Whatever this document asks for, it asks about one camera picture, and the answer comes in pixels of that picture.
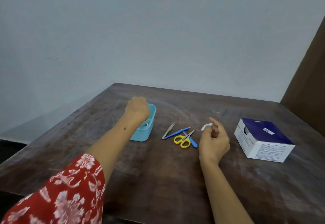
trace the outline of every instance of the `white cotton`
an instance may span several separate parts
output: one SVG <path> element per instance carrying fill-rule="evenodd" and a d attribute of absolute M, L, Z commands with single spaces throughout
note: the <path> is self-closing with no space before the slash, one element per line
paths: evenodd
<path fill-rule="evenodd" d="M 205 129 L 206 126 L 212 126 L 212 125 L 213 125 L 212 123 L 210 123 L 210 124 L 205 124 L 205 125 L 201 128 L 201 131 L 204 131 L 204 129 Z"/>

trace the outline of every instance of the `red sleeve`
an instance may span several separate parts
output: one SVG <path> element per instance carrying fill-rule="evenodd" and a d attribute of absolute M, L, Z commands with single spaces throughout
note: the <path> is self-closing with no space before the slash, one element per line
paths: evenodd
<path fill-rule="evenodd" d="M 78 156 L 39 191 L 23 198 L 1 224 L 101 223 L 105 178 L 91 155 Z"/>

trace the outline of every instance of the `hand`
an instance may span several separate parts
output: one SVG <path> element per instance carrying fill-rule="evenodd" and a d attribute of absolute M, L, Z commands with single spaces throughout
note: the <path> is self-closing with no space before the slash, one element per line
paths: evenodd
<path fill-rule="evenodd" d="M 229 137 L 223 125 L 209 118 L 213 126 L 205 127 L 199 145 L 200 162 L 213 161 L 219 164 L 222 156 L 230 149 Z"/>
<path fill-rule="evenodd" d="M 125 114 L 132 119 L 138 119 L 142 124 L 150 116 L 147 100 L 144 97 L 132 97 L 127 103 Z"/>

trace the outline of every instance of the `wooden table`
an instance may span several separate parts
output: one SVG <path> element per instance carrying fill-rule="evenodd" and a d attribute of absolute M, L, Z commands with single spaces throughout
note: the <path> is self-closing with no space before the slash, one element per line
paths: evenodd
<path fill-rule="evenodd" d="M 157 112 L 149 139 L 130 141 L 107 186 L 104 213 L 142 223 L 213 223 L 199 151 L 173 131 L 200 129 L 212 116 L 230 137 L 220 167 L 257 223 L 324 223 L 325 138 L 275 102 L 116 83 L 0 165 L 0 190 L 28 195 L 113 127 L 132 96 Z M 247 159 L 233 133 L 241 117 L 272 121 L 296 147 L 284 163 Z"/>

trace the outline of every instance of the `white box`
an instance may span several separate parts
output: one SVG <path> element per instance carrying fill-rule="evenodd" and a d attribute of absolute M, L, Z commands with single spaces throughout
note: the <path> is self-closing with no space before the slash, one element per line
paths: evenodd
<path fill-rule="evenodd" d="M 241 118 L 234 134 L 247 158 L 284 162 L 295 147 L 269 121 Z"/>

